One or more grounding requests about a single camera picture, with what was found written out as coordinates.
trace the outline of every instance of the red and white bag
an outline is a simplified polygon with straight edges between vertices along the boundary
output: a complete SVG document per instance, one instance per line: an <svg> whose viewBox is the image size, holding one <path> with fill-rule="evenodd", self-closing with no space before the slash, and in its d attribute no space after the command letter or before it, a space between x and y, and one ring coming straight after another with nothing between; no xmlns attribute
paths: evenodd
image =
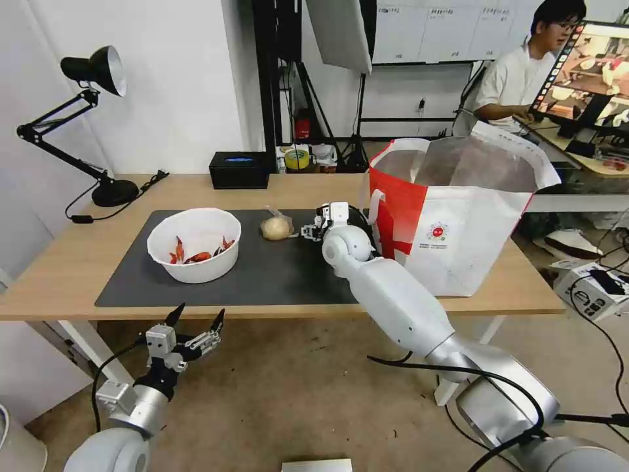
<svg viewBox="0 0 629 472"><path fill-rule="evenodd" d="M533 194L561 182L539 147L481 122L469 138L392 141L369 181L378 250L435 296L473 295Z"/></svg>

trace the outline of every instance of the logo on bag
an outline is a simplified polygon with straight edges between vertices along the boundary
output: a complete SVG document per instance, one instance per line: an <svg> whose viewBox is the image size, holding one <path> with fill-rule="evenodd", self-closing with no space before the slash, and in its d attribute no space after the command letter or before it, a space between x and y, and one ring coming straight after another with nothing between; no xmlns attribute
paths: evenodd
<svg viewBox="0 0 629 472"><path fill-rule="evenodd" d="M428 232L428 239L431 241L445 241L446 236L448 236L448 226L441 223L432 225Z"/></svg>

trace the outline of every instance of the red food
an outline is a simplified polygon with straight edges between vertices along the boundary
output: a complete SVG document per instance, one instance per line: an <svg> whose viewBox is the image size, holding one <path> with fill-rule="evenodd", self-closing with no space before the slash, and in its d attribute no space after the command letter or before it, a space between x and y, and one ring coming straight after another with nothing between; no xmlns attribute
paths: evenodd
<svg viewBox="0 0 629 472"><path fill-rule="evenodd" d="M227 241L225 240L225 236L223 236L223 248L225 248L225 250L229 249L229 248L231 247L231 245L232 245L233 243L235 243L235 242L236 242L236 240L235 240L235 239L232 239L231 241L227 242Z"/></svg>
<svg viewBox="0 0 629 472"><path fill-rule="evenodd" d="M177 261L183 262L185 252L183 251L183 243L181 242L181 239L179 239L179 236L177 236L177 247L175 248L175 254L177 254Z"/></svg>
<svg viewBox="0 0 629 472"><path fill-rule="evenodd" d="M203 262L207 259L210 259L211 257L212 255L207 251L200 252L198 254L195 254L191 258L186 259L184 264L190 264L191 262Z"/></svg>

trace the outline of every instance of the black table mat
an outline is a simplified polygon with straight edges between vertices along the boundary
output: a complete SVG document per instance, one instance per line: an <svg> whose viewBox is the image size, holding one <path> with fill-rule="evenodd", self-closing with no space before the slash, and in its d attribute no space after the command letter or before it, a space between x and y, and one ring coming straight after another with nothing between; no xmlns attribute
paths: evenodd
<svg viewBox="0 0 629 472"><path fill-rule="evenodd" d="M295 228L313 222L314 210L282 210ZM324 261L321 244L301 237L267 241L260 233L266 210L230 211L242 226L238 260L211 282L173 279L149 256L146 240L155 226L177 211L153 212L96 300L98 307L355 304L349 283Z"/></svg>

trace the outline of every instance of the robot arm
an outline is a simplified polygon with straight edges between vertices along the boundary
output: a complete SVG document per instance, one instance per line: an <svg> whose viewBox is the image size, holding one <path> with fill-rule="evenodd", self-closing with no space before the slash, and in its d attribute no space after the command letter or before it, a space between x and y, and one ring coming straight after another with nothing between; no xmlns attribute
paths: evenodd
<svg viewBox="0 0 629 472"><path fill-rule="evenodd" d="M64 472L146 472L149 440L164 426L166 406L172 400L179 375L221 342L225 310L210 330L196 338L175 333L184 304L146 334L149 368L133 386L107 380L96 394L116 427L87 439L70 456Z"/></svg>
<svg viewBox="0 0 629 472"><path fill-rule="evenodd" d="M325 205L317 210L314 225L302 229L302 235L323 242L324 259L338 277L349 281L358 303L385 334L435 366L474 368L515 382L537 401L544 422L551 422L559 403L544 384L503 350L458 336L439 301L398 262L374 255L365 232L347 224L348 214L347 203ZM470 380L469 374L442 375L457 383ZM538 420L535 407L522 392L487 377L473 380L457 398L457 407L490 448L515 438ZM613 452L577 439L535 439L512 453L530 471L590 470L586 462L608 471L628 466Z"/></svg>

